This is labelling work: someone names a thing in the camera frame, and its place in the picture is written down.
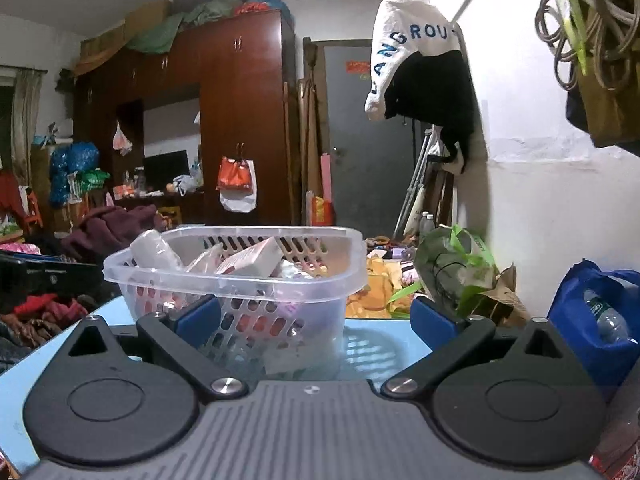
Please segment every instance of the plastic basket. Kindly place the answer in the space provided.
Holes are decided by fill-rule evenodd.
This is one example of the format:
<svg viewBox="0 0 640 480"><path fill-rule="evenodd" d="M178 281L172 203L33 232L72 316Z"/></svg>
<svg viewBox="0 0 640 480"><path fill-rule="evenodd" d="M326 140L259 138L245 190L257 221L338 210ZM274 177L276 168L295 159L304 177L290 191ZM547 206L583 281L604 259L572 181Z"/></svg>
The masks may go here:
<svg viewBox="0 0 640 480"><path fill-rule="evenodd" d="M184 263L222 243L224 257L275 237L287 260L314 280L206 276L137 267L129 249L104 261L134 319L182 308L203 295L220 301L222 322L204 351L230 370L277 375L324 362L338 351L346 298L367 283L366 246L337 227L182 227L162 234Z"/></svg>

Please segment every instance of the curtain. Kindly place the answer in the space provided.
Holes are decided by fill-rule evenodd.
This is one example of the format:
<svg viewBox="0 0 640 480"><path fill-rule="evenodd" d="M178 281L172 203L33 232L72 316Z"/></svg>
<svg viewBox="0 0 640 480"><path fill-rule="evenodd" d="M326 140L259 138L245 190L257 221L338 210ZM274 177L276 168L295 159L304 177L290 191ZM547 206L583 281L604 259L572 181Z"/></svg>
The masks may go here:
<svg viewBox="0 0 640 480"><path fill-rule="evenodd" d="M11 124L11 158L19 184L31 185L31 143L36 133L42 72L18 70Z"/></svg>

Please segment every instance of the water bottle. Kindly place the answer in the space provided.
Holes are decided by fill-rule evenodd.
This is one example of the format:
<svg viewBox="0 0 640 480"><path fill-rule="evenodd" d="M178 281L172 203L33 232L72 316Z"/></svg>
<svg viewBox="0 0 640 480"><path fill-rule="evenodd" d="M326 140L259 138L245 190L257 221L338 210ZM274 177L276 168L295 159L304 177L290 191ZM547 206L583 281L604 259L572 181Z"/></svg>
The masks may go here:
<svg viewBox="0 0 640 480"><path fill-rule="evenodd" d="M595 316L600 337L605 343L631 341L638 344L635 339L629 337L629 328L622 314L590 288L584 291L584 301L589 305L591 313Z"/></svg>
<svg viewBox="0 0 640 480"><path fill-rule="evenodd" d="M424 236L427 233L430 233L436 228L433 215L428 211L422 213L422 219L420 220L420 236Z"/></svg>

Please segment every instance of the wooden wardrobe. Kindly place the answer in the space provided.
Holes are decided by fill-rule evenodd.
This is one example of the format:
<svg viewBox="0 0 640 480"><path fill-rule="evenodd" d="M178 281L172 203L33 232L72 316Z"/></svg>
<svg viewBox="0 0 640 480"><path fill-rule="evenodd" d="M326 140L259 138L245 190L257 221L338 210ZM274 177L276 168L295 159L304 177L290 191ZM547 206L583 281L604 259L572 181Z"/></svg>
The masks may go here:
<svg viewBox="0 0 640 480"><path fill-rule="evenodd" d="M74 139L100 150L112 185L143 165L145 109L199 96L205 218L212 224L300 223L300 122L295 36L279 10L242 14L178 33L167 54L123 48L80 76L74 96ZM116 121L133 142L129 155L112 148ZM255 163L258 204L248 214L220 205L222 156Z"/></svg>

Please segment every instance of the white bottle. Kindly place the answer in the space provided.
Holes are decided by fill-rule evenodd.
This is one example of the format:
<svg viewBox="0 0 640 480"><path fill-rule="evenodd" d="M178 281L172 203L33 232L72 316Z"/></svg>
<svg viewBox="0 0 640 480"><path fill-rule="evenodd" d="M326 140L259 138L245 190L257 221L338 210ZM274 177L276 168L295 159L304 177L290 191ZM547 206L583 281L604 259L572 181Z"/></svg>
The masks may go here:
<svg viewBox="0 0 640 480"><path fill-rule="evenodd" d="M433 222L433 215L428 211L422 213L422 219L420 220L420 236L430 233L435 228L436 226Z"/></svg>

